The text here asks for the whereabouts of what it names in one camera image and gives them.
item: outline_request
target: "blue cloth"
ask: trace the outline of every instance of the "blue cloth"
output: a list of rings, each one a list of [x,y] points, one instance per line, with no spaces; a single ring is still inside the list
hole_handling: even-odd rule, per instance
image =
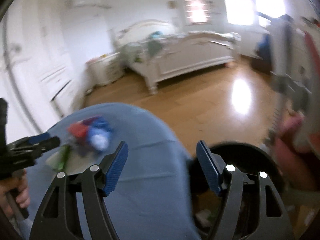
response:
[[[99,116],[89,125],[86,141],[97,152],[103,153],[109,147],[111,132],[108,121]]]
[[[258,42],[257,47],[257,55],[263,60],[271,62],[270,34],[264,34],[262,41]]]
[[[155,39],[155,38],[158,38],[158,37],[161,36],[161,35],[163,35],[163,32],[157,31],[157,32],[151,33],[151,34],[149,35],[149,38]]]
[[[59,136],[63,144],[70,124],[96,115],[108,120],[113,130],[107,154],[113,153],[121,140],[129,145],[129,157],[116,189],[105,198],[120,240],[199,240],[191,216],[190,156],[169,127],[153,114],[121,103],[101,104],[69,115],[49,133]],[[45,153],[37,165],[28,168],[31,220],[55,175],[45,161],[56,150]],[[102,158],[97,155],[96,163]],[[77,198],[84,239],[91,239],[82,195],[77,194]]]

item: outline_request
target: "window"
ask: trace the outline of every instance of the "window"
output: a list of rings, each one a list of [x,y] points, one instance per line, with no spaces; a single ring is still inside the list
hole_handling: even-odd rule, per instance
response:
[[[251,0],[225,0],[228,22],[238,25],[253,24],[253,9]]]
[[[283,0],[256,0],[256,8],[258,12],[264,13],[270,17],[278,18],[285,14],[285,6]],[[259,24],[263,27],[270,25],[270,21],[258,16]]]
[[[184,0],[184,8],[189,24],[205,24],[210,21],[205,0]]]
[[[228,22],[237,25],[252,25],[255,10],[270,17],[278,18],[285,14],[283,0],[225,0]],[[259,25],[266,27],[270,21],[258,16]]]

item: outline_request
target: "white dresser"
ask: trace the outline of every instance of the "white dresser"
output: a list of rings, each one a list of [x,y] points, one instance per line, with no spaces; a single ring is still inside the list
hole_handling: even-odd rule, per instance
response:
[[[123,69],[119,64],[119,52],[105,58],[87,63],[87,66],[95,80],[95,85],[105,86],[123,76]]]

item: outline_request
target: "wooden floor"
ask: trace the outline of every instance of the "wooden floor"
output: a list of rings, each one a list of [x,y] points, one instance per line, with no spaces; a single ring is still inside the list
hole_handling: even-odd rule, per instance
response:
[[[194,156],[201,139],[208,145],[224,140],[259,145],[275,107],[269,83],[269,76],[241,59],[233,68],[215,66],[160,82],[152,96],[144,79],[127,71],[113,84],[94,90],[85,105],[123,102],[147,109],[166,122]]]

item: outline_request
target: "hand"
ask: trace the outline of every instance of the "hand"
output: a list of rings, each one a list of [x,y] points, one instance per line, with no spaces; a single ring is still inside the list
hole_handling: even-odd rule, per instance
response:
[[[20,208],[27,208],[30,205],[30,197],[26,171],[24,171],[24,175],[20,179],[8,178],[0,180],[0,207],[8,218],[12,217],[13,211],[7,202],[5,194],[15,188],[20,192],[16,197],[16,202]]]
[[[275,145],[275,159],[282,173],[289,179],[294,188],[306,191],[316,191],[317,183],[310,168],[304,161],[303,154],[293,147],[294,135],[303,122],[301,115],[294,115],[286,120],[279,132]]]

